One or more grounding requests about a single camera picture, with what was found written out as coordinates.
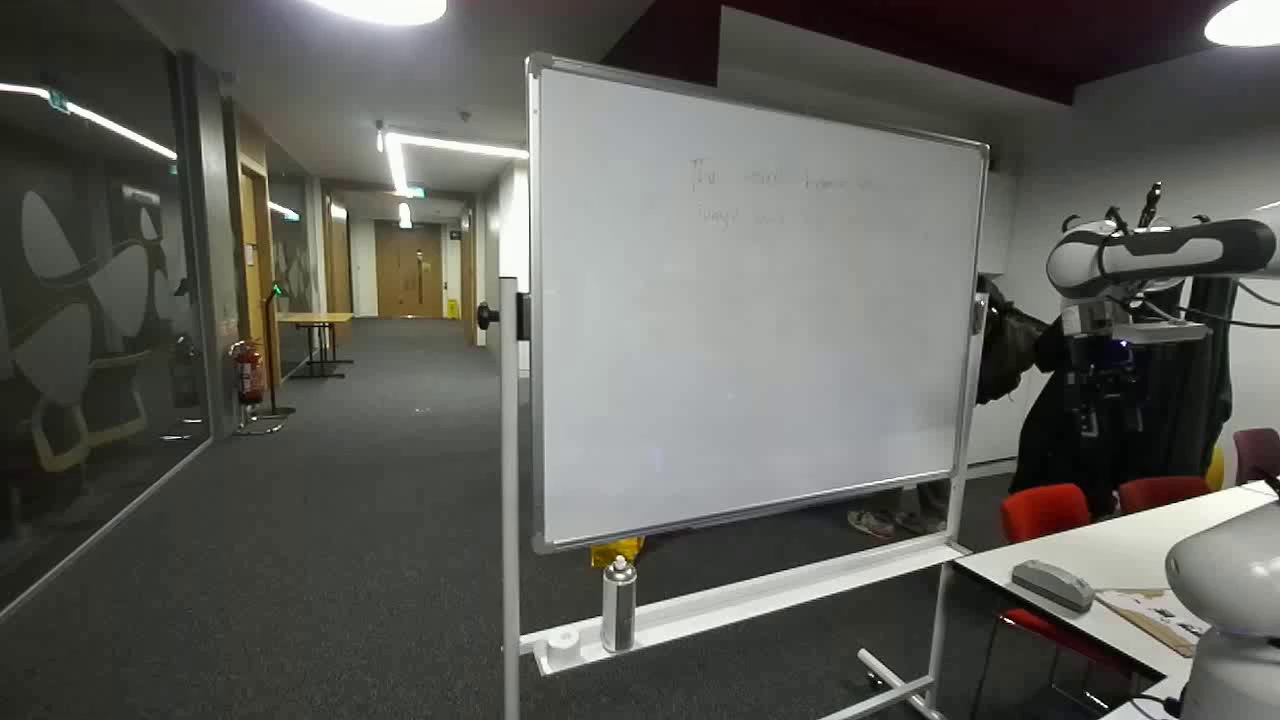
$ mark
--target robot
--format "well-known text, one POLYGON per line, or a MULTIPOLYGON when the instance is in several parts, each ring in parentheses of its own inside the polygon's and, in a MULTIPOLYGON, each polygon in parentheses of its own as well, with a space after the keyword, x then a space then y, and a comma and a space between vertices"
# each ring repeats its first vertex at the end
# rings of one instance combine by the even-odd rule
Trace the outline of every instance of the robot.
MULTIPOLYGON (((1183 311, 1136 319, 1144 290, 1161 279, 1188 277, 1280 277, 1280 204, 1240 218, 1154 226, 1155 204, 1161 184, 1148 190, 1139 226, 1127 226, 1119 210, 1108 210, 1108 218, 1071 224, 1053 247, 1046 271, 1064 294, 1070 340, 1205 340, 1208 329, 1183 311)), ((1081 375, 1123 382, 1123 372, 1083 367, 1081 375)), ((1280 504, 1188 537, 1168 552, 1165 571, 1174 593, 1213 623, 1213 632, 1201 638, 1181 714, 1280 714, 1280 504)))

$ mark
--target hallway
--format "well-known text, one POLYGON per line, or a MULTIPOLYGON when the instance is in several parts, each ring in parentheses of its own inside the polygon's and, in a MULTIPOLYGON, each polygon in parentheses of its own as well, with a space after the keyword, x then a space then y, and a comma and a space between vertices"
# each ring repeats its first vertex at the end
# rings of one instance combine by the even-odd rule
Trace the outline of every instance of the hallway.
POLYGON ((0 623, 0 714, 482 714, 485 353, 362 322, 0 623))

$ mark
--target doorway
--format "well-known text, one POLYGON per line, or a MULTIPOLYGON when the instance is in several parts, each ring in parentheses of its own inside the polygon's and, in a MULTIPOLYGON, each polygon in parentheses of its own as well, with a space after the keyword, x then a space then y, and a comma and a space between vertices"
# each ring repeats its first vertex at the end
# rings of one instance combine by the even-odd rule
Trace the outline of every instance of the doorway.
POLYGON ((378 224, 378 306, 385 319, 443 319, 439 226, 378 224))

